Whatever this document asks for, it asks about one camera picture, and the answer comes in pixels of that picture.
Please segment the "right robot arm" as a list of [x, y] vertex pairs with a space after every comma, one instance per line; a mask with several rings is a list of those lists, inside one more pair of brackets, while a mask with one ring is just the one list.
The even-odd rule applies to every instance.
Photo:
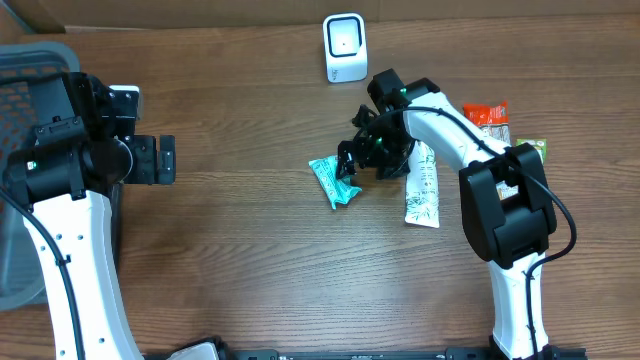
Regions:
[[427, 78], [404, 83], [388, 69], [367, 87], [373, 102], [352, 123], [357, 133], [337, 150], [336, 176], [373, 168], [378, 179], [416, 172], [409, 158], [424, 144], [458, 176], [461, 221], [475, 254], [487, 262], [495, 322], [491, 353], [499, 359], [550, 359], [542, 322], [541, 270], [549, 258], [560, 204], [530, 144], [511, 146], [458, 112]]

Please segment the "green snack pouch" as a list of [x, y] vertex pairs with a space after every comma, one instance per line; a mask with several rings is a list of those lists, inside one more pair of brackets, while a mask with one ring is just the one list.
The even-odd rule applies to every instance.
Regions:
[[521, 145], [521, 144], [529, 144], [529, 145], [531, 145], [538, 152], [538, 154], [539, 154], [539, 156], [541, 158], [541, 162], [542, 163], [545, 162], [546, 154], [547, 154], [547, 140], [545, 138], [543, 138], [543, 139], [517, 138], [516, 139], [516, 144], [517, 145]]

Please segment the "orange spaghetti packet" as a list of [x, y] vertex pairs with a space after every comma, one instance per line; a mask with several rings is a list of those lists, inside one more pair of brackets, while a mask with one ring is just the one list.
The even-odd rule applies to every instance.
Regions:
[[506, 101], [496, 106], [465, 104], [463, 112], [464, 116], [483, 132], [509, 146], [512, 145]]

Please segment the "white tube gold cap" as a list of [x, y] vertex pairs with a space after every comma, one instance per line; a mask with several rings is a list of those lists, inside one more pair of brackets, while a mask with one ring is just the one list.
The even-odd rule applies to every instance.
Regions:
[[405, 222], [431, 228], [440, 227], [439, 186], [434, 151], [417, 141], [409, 157], [410, 172], [405, 186]]

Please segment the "teal snack packet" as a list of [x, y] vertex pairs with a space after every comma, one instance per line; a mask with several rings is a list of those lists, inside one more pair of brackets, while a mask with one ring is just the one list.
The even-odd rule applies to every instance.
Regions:
[[338, 159], [336, 155], [311, 160], [308, 165], [319, 181], [333, 210], [337, 209], [338, 204], [347, 205], [362, 192], [360, 187], [351, 184], [349, 176], [342, 179], [337, 178]]

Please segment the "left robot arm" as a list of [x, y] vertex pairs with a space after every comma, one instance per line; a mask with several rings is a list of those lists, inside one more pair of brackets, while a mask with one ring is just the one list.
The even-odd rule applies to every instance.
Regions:
[[112, 246], [112, 190], [171, 185], [175, 139], [138, 135], [143, 96], [83, 72], [5, 78], [30, 95], [36, 141], [12, 152], [2, 198], [38, 254], [59, 359], [143, 359], [129, 326]]

